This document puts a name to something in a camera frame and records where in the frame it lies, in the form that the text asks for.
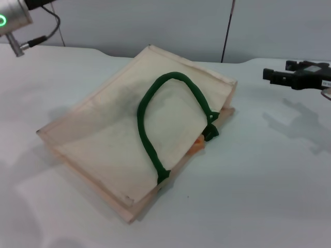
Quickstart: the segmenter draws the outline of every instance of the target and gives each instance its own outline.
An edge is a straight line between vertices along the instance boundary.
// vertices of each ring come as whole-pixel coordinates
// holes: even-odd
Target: green rope
[[[210,141],[213,137],[218,136],[217,128],[212,124],[214,120],[216,120],[219,116],[218,112],[213,112],[208,105],[208,102],[206,98],[203,96],[202,92],[199,90],[199,88],[191,81],[190,78],[188,78],[186,75],[180,73],[180,72],[170,72],[167,74],[162,75],[156,81],[154,84],[149,88],[143,99],[141,100],[138,110],[137,110],[137,119],[138,119],[138,132],[141,139],[141,142],[143,143],[143,146],[150,157],[158,175],[157,184],[160,184],[163,180],[169,177],[170,170],[166,170],[162,163],[160,162],[157,153],[149,141],[145,126],[144,126],[144,115],[146,112],[146,108],[152,99],[153,95],[156,93],[156,91],[168,80],[170,79],[177,79],[179,81],[183,81],[189,89],[192,91],[193,95],[197,99],[199,105],[201,106],[203,112],[205,113],[207,117],[207,127],[204,129],[202,134],[205,137],[205,141]]]

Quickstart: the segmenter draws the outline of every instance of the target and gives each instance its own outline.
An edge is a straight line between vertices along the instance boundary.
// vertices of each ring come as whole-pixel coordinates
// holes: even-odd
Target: table surface
[[[35,131],[130,58],[0,45],[0,247],[319,248],[331,243],[331,102],[262,80],[285,60],[201,63],[238,80],[220,137],[127,225]]]

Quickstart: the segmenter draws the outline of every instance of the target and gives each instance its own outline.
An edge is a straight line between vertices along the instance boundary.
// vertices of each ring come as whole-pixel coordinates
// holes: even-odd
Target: white wall
[[[331,0],[237,0],[224,62],[331,60]]]
[[[148,44],[220,61],[232,0],[57,0],[67,46],[136,56]]]
[[[45,7],[52,10],[50,4],[45,5]],[[48,35],[56,27],[55,17],[48,14],[42,8],[30,11],[30,15],[32,17],[33,24],[13,32],[15,38],[20,43],[27,42],[43,35]],[[1,37],[0,43],[8,43],[7,38],[5,36]],[[63,45],[59,32],[43,44],[57,46]]]

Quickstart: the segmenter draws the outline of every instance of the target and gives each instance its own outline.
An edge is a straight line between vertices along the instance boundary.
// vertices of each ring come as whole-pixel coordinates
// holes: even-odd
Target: orange object
[[[193,155],[203,149],[205,149],[205,137],[201,134],[186,154]]]

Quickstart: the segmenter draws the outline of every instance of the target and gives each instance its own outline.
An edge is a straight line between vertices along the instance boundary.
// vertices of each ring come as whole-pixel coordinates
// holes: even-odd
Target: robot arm
[[[5,35],[9,44],[16,54],[16,57],[24,55],[24,50],[32,48],[48,40],[57,31],[60,25],[59,17],[44,8],[45,4],[54,0],[1,0],[0,1],[0,36]],[[41,36],[26,43],[19,44],[12,34],[13,31],[32,23],[29,10],[42,7],[45,11],[52,14],[57,19],[56,29],[48,36]]]

